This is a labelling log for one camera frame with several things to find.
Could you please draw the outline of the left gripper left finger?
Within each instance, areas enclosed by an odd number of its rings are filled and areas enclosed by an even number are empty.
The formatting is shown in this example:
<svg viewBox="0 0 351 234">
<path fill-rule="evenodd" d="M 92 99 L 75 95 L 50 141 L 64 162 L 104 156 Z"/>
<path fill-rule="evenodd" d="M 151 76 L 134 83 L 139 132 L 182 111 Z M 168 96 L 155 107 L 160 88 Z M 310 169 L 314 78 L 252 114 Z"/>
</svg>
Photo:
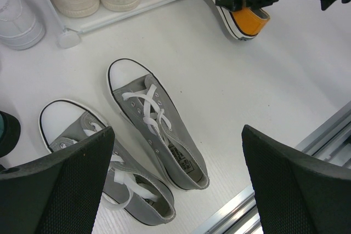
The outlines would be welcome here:
<svg viewBox="0 0 351 234">
<path fill-rule="evenodd" d="M 115 133 L 1 171 L 1 233 L 91 233 Z"/>
</svg>

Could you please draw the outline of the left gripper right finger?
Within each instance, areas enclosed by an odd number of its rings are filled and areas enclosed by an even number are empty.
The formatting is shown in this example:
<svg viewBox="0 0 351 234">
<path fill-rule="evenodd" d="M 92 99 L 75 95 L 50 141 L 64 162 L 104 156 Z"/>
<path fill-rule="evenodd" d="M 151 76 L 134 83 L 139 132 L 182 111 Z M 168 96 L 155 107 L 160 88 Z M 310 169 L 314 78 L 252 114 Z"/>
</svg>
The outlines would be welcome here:
<svg viewBox="0 0 351 234">
<path fill-rule="evenodd" d="M 350 169 L 247 124 L 241 137 L 264 233 L 350 233 Z"/>
</svg>

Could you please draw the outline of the orange canvas sneaker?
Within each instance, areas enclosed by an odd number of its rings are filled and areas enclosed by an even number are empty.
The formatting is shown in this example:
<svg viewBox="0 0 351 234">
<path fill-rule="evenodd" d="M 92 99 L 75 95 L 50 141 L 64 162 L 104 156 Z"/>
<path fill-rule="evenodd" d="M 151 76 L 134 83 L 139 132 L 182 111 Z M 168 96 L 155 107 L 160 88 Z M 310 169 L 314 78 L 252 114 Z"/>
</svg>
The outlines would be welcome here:
<svg viewBox="0 0 351 234">
<path fill-rule="evenodd" d="M 232 12 L 223 7 L 216 7 L 225 27 L 231 36 L 239 40 L 253 39 L 270 20 L 269 14 L 263 9 L 243 9 Z"/>
</svg>

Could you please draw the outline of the grey canvas sneaker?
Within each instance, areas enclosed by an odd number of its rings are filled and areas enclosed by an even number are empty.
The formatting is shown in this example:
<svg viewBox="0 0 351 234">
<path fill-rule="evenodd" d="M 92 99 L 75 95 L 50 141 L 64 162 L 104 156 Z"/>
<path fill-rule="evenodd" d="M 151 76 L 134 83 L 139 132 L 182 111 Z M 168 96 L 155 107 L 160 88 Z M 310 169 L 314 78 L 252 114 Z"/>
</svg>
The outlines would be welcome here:
<svg viewBox="0 0 351 234">
<path fill-rule="evenodd" d="M 106 127 L 102 116 L 72 100 L 54 100 L 39 115 L 41 136 L 50 153 Z M 176 217 L 168 186 L 136 161 L 118 140 L 114 141 L 101 202 L 109 210 L 125 210 L 148 226 L 167 224 Z"/>
<path fill-rule="evenodd" d="M 108 67 L 107 84 L 123 117 L 147 141 L 170 183 L 184 191 L 208 188 L 205 160 L 157 77 L 123 58 Z"/>
</svg>

